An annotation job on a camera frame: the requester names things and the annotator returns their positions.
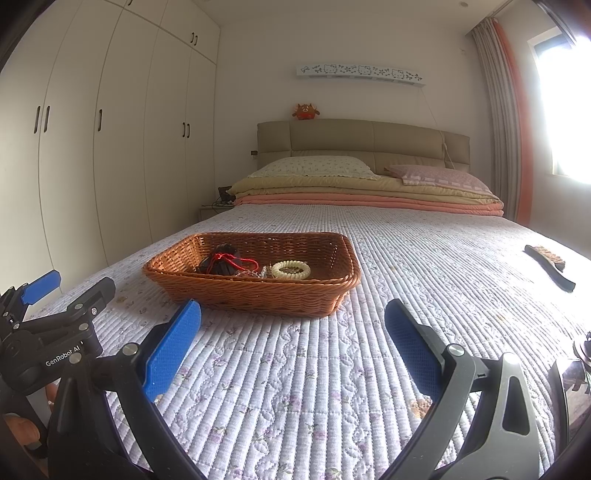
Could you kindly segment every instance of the yellow blanket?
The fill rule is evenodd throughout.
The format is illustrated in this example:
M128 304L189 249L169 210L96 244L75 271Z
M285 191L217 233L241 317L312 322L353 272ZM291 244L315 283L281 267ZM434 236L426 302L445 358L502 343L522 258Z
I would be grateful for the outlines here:
M404 185L402 180L392 177L382 177L379 180L307 176L247 177L235 183L229 191L237 198L246 195L300 192L366 194L462 205L488 205L500 202L495 196L485 193L465 192L431 185Z

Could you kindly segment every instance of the power cord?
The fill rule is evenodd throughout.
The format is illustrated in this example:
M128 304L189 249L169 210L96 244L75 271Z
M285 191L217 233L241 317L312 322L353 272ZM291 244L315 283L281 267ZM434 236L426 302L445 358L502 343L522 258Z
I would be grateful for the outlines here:
M441 135L441 140L443 141L443 161L445 162L445 155L447 154L447 158L449 158L449 161L452 164L452 168L455 170L456 166L453 164L453 160L447 150L447 143L445 142L445 136L443 135L443 132L439 128L439 124L437 123L437 119L435 118L435 115L433 115L433 110L431 110L431 105L429 105L429 102L427 100L427 96L425 95L425 92L423 92L423 88L421 87L421 88L419 88L419 90L421 90L421 93L423 94L423 98L425 99L425 103L427 104L427 108L429 108L429 112L431 113L431 117L433 117L433 121L435 122L435 126L437 127L437 130L439 131L439 134Z
M216 210L216 208L233 208L234 204L232 202L223 202L221 197L218 197L215 202L211 203L210 205L204 205L211 207L211 209L216 212L220 213Z

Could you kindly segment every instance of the cabinet door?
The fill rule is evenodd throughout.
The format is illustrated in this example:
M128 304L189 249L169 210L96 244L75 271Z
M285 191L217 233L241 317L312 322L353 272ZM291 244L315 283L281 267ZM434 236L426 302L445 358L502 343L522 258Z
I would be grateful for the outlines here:
M144 164L150 231L154 242L187 227L183 127L191 49L159 30L146 97Z
M220 40L220 27L205 12L196 7L195 41L193 48L209 60L217 62L217 45Z
M189 214L197 219L199 208L214 200L213 95L216 66L197 52L191 53L187 86L187 192Z
M108 2L83 1L57 55L42 112L41 209L51 259L66 290L107 265L92 142L100 73L121 12Z
M97 102L95 189L109 265L152 243L144 181L144 112L158 27L123 12Z
M160 26L215 63L219 27L191 0L168 0Z
M39 202L39 123L51 68L82 0L58 0L0 73L0 293L52 269Z
M127 0L125 9L160 25L168 0Z

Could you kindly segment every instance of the white quilted bedspread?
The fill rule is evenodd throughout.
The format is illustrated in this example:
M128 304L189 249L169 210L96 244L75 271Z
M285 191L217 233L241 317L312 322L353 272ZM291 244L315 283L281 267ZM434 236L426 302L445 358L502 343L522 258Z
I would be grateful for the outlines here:
M502 218L344 206L243 205L193 225L86 280L37 313L63 310L103 276L115 299L95 320L105 354L141 341L177 306L141 273L153 255L201 231L346 235L361 284L321 319L203 309L190 351L158 408L210 480L377 479L400 453L430 400L423 398L384 328L400 298L446 342L475 356L522 360L537 415L540 472L554 459L548 370L591 327L583 302L591 262ZM544 245L577 282L561 291L525 253ZM469 428L470 398L442 462ZM146 465L115 394L109 402L131 458Z

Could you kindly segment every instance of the orange curtain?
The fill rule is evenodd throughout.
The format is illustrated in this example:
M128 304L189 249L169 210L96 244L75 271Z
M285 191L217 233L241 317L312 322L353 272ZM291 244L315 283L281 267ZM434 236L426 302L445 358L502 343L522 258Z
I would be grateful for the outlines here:
M511 50L511 45L509 44L505 31L496 18L493 19L493 26L509 64L509 71L517 100L519 135L521 137L521 188L515 221L527 226L531 217L531 202L534 190L534 154L530 109L527 103L523 79L521 78L515 55L513 54L513 50Z

